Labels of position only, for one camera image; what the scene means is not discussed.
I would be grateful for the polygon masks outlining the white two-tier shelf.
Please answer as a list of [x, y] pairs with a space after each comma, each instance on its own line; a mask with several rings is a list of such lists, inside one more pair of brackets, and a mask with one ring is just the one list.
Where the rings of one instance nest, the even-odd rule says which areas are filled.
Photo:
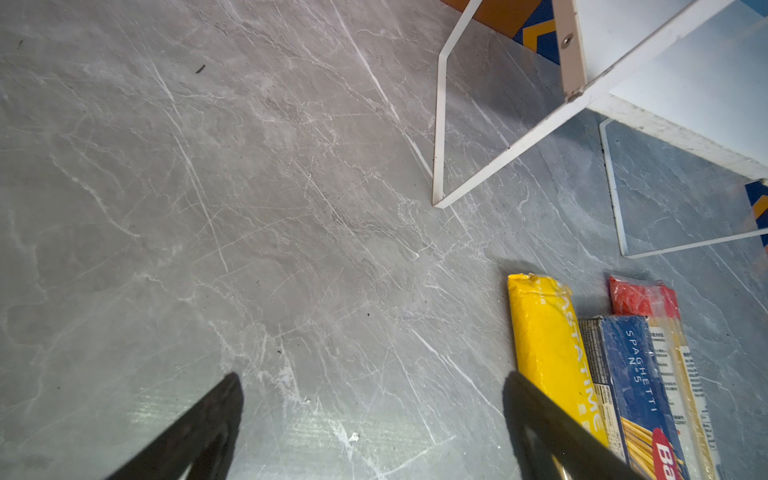
[[447, 63], [480, 3], [466, 4], [437, 65], [432, 203], [444, 209], [590, 110], [750, 180], [767, 179], [763, 1], [556, 1], [526, 46], [554, 34], [563, 102], [455, 190], [444, 189]]

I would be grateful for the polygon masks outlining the red-ended spaghetti bag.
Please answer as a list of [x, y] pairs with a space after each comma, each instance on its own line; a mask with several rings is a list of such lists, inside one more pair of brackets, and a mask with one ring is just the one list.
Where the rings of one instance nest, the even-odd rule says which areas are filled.
[[613, 312], [647, 319], [689, 477], [723, 479], [701, 377], [683, 330], [676, 292], [661, 281], [609, 278]]

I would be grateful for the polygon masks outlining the yellow Pastatime spaghetti bag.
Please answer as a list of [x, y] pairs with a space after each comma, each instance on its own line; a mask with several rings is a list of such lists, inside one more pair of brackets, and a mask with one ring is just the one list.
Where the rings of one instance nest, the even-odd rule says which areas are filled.
[[517, 370], [603, 446], [609, 445], [571, 291], [534, 274], [507, 279]]

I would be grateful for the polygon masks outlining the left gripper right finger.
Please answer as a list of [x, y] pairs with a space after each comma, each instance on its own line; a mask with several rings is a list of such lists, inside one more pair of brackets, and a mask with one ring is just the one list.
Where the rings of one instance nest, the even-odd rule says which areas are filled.
[[519, 372], [506, 378], [502, 400], [522, 478], [640, 477]]

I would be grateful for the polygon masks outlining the blue Barilla spaghetti box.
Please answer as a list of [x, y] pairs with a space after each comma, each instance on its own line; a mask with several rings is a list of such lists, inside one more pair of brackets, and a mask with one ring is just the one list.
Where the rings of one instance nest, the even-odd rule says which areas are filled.
[[647, 319], [595, 317], [579, 328], [609, 448], [644, 479], [688, 479]]

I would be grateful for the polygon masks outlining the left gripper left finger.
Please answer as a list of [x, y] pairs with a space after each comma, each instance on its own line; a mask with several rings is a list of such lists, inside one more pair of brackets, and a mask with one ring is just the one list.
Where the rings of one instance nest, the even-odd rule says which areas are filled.
[[225, 479], [234, 458], [244, 406], [231, 372], [111, 479]]

